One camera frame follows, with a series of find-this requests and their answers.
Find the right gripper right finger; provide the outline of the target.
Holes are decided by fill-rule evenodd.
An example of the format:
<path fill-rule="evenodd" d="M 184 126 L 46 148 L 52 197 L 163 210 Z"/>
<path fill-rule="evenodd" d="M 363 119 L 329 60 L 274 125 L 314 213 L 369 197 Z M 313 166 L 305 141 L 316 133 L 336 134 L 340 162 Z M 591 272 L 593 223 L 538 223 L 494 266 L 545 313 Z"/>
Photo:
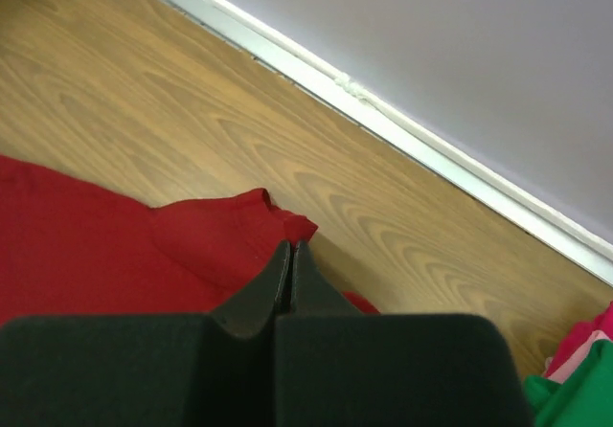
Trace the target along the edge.
<path fill-rule="evenodd" d="M 296 245 L 275 322 L 279 426 L 530 426 L 507 342 L 470 314 L 360 312 Z"/>

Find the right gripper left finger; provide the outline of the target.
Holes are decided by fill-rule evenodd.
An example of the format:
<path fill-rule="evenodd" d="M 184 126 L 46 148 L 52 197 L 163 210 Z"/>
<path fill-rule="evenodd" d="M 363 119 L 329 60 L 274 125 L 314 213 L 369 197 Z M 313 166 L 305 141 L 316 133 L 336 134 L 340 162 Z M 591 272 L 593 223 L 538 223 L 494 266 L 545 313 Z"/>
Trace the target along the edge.
<path fill-rule="evenodd" d="M 270 426 L 272 334 L 292 261 L 208 313 L 33 316 L 1 328 L 5 426 Z"/>

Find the dark red t-shirt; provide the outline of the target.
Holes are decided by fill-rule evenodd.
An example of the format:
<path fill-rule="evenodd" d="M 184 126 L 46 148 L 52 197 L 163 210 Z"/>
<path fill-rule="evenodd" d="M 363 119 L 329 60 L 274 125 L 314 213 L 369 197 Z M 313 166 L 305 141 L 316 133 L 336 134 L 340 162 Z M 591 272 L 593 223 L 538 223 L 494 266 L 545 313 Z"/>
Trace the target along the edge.
<path fill-rule="evenodd" d="M 261 188 L 152 208 L 3 157 L 1 318 L 207 312 L 316 230 Z"/>

